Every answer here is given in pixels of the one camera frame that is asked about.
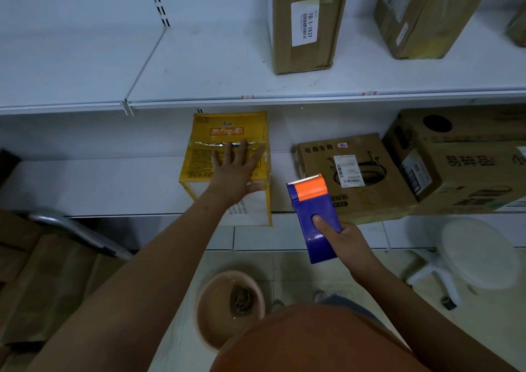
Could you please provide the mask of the person's right hand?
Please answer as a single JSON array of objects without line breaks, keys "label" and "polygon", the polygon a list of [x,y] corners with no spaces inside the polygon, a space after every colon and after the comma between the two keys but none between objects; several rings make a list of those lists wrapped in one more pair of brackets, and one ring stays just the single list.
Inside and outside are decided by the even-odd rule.
[{"label": "person's right hand", "polygon": [[342,232],[337,237],[325,237],[336,256],[350,271],[353,278],[360,278],[378,263],[358,226],[340,222]]}]

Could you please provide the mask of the blue orange tape dispenser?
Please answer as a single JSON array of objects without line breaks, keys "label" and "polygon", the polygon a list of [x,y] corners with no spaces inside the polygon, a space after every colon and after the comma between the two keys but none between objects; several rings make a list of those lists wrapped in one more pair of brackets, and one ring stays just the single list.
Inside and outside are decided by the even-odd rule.
[{"label": "blue orange tape dispenser", "polygon": [[313,216],[320,216],[335,232],[342,228],[333,206],[325,180],[321,174],[287,183],[293,209],[298,215],[311,264],[336,258],[325,236],[313,223]]}]

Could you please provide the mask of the yellow carton box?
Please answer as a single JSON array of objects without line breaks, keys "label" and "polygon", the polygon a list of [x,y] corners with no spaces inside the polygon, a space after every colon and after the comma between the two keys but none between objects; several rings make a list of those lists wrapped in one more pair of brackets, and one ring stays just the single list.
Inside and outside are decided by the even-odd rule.
[{"label": "yellow carton box", "polygon": [[179,182],[196,200],[207,189],[213,175],[212,152],[216,151],[222,161],[226,143],[231,142],[236,148],[242,139],[247,141],[246,157],[251,157],[261,145],[265,146],[251,180],[264,184],[266,189],[248,194],[228,209],[220,225],[271,227],[271,155],[266,112],[195,114]]}]

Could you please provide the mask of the person's left forearm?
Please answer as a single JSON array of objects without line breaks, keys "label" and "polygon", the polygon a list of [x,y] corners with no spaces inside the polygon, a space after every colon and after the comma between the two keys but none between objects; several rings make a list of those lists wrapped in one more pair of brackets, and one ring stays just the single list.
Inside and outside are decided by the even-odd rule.
[{"label": "person's left forearm", "polygon": [[220,220],[244,196],[207,189],[88,297],[26,372],[147,372]]}]

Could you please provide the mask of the person's blue jeans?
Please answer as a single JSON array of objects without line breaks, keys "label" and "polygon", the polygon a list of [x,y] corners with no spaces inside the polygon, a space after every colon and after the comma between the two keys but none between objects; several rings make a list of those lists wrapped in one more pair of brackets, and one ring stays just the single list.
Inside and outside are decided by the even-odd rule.
[{"label": "person's blue jeans", "polygon": [[315,295],[314,295],[314,302],[315,303],[319,303],[319,304],[325,304],[325,305],[332,305],[332,306],[342,306],[342,307],[347,307],[351,310],[353,310],[354,312],[362,315],[362,316],[365,316],[365,317],[368,317],[370,318],[371,320],[375,321],[375,322],[378,322],[380,325],[382,326],[385,326],[385,324],[383,324],[383,322],[381,322],[372,312],[370,312],[368,309],[364,308],[363,306],[359,305],[358,303],[346,298],[346,297],[343,297],[343,296],[340,296],[340,295],[337,295],[337,294],[327,294],[323,291],[318,291]]}]

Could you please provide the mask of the white metal shelf unit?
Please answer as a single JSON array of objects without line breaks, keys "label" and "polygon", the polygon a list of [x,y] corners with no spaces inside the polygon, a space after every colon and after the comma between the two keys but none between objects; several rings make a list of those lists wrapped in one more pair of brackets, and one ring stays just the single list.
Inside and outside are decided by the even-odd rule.
[{"label": "white metal shelf unit", "polygon": [[273,211],[299,142],[377,132],[401,109],[526,101],[522,0],[483,0],[438,61],[394,59],[347,0],[332,68],[277,76],[267,0],[0,0],[0,207],[71,217],[178,214],[198,112],[268,112]]}]

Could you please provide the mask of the dark coiled item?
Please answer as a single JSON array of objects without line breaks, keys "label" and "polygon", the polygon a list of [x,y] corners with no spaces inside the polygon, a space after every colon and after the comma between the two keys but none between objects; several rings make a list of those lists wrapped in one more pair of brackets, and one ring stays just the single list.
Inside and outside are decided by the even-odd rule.
[{"label": "dark coiled item", "polygon": [[233,317],[251,315],[257,302],[257,294],[253,289],[238,284],[233,285],[229,301],[229,310]]}]

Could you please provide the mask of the person's orange shirt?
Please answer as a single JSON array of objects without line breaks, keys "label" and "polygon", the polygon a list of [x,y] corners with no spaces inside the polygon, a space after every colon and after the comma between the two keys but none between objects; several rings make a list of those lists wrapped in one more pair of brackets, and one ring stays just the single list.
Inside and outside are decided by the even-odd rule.
[{"label": "person's orange shirt", "polygon": [[210,372],[431,372],[382,323],[345,306],[296,304],[231,339]]}]

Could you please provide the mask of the pink plastic basin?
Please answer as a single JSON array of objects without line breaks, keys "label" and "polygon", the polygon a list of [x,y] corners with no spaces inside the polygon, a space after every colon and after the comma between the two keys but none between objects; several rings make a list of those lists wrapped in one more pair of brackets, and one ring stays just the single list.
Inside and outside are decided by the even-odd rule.
[{"label": "pink plastic basin", "polygon": [[[246,317],[233,317],[229,310],[230,293],[234,284],[250,287],[257,294],[253,312]],[[213,351],[219,351],[231,339],[242,334],[266,316],[265,296],[248,274],[229,270],[210,279],[196,297],[194,323],[202,343]]]}]

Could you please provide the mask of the tall brown labelled cardboard box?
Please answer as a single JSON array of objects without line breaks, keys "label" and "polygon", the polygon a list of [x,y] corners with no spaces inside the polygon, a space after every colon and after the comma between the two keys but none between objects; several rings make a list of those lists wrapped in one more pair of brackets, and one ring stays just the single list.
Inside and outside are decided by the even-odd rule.
[{"label": "tall brown labelled cardboard box", "polygon": [[346,0],[267,0],[276,75],[332,67]]}]

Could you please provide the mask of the large cardboard box with hole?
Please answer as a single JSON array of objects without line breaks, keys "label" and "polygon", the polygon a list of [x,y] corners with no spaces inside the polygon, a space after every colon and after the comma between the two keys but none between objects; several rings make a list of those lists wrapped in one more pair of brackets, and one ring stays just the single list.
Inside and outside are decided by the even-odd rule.
[{"label": "large cardboard box with hole", "polygon": [[526,213],[526,104],[405,109],[382,142],[411,215]]}]

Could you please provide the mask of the white round stool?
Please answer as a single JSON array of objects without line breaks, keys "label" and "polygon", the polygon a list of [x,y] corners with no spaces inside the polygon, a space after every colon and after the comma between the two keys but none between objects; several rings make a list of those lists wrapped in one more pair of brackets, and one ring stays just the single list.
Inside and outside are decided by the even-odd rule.
[{"label": "white round stool", "polygon": [[482,220],[425,218],[410,233],[417,238],[428,237],[436,250],[413,249],[425,264],[408,276],[405,283],[412,287],[418,280],[436,274],[446,291],[441,304],[447,310],[461,304],[454,275],[471,286],[487,290],[509,289],[519,278],[521,262],[516,249],[498,229]]}]

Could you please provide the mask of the grey metal bar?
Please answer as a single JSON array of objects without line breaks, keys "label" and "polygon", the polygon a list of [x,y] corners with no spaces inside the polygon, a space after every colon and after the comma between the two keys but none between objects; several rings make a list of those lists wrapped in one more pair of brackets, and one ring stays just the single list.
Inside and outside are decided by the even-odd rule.
[{"label": "grey metal bar", "polygon": [[63,228],[70,233],[81,238],[84,242],[98,249],[105,249],[111,252],[111,254],[119,259],[128,261],[134,254],[128,249],[125,249],[120,244],[108,239],[102,234],[87,228],[83,224],[72,220],[62,213],[52,209],[41,209],[30,212],[27,215],[28,219],[38,223],[44,223],[47,225],[54,225]]}]

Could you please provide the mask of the pile of flattened cardboard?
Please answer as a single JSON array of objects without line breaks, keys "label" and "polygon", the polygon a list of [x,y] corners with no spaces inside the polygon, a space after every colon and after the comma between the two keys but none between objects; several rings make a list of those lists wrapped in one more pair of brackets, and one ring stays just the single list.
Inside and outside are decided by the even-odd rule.
[{"label": "pile of flattened cardboard", "polygon": [[63,228],[0,209],[0,372],[24,372],[126,262]]}]

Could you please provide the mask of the tape-wrapped brown cardboard box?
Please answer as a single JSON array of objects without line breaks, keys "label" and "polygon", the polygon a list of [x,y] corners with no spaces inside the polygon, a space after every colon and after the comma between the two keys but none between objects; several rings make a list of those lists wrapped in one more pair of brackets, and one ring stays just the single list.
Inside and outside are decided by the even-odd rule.
[{"label": "tape-wrapped brown cardboard box", "polygon": [[442,59],[482,0],[378,0],[374,19],[398,60]]}]

